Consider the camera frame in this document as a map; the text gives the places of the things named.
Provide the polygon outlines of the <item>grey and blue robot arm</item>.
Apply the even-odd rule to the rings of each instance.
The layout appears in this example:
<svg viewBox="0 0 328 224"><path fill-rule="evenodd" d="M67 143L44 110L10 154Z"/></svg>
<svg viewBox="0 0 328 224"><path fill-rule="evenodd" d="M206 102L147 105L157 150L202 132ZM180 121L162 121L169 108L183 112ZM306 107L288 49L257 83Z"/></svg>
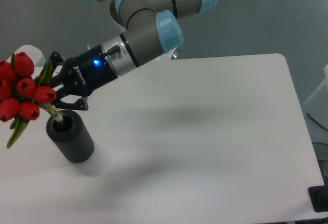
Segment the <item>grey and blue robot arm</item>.
<svg viewBox="0 0 328 224"><path fill-rule="evenodd" d="M106 0L88 1L97 4ZM111 0L112 17L124 32L77 57L63 59L52 53L53 67L61 66L50 81L56 89L52 105L87 110L87 98L94 90L180 46L179 18L209 11L217 1Z"/></svg>

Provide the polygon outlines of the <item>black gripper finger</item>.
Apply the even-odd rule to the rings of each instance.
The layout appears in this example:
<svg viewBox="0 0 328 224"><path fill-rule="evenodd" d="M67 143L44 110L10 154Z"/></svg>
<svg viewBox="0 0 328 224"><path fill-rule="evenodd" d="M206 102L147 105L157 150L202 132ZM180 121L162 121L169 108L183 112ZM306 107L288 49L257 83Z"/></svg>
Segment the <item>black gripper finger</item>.
<svg viewBox="0 0 328 224"><path fill-rule="evenodd" d="M43 85L54 86L58 83L57 76L53 76L56 68L64 64L64 58L56 51L53 51L43 67Z"/></svg>
<svg viewBox="0 0 328 224"><path fill-rule="evenodd" d="M55 92L56 99L52 104L56 108L76 111L87 111L89 109L87 97L69 94L64 87L59 88Z"/></svg>

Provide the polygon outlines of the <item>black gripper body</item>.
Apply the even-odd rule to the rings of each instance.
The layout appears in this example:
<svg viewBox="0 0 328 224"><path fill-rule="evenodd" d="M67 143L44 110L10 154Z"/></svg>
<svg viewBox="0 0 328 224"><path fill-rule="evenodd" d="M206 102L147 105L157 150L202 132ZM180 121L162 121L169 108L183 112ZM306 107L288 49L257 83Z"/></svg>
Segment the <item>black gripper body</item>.
<svg viewBox="0 0 328 224"><path fill-rule="evenodd" d="M61 97L76 95L90 96L91 93L116 80L118 74L102 56L103 48L98 45L85 53L68 58L59 72L63 87L59 89Z"/></svg>

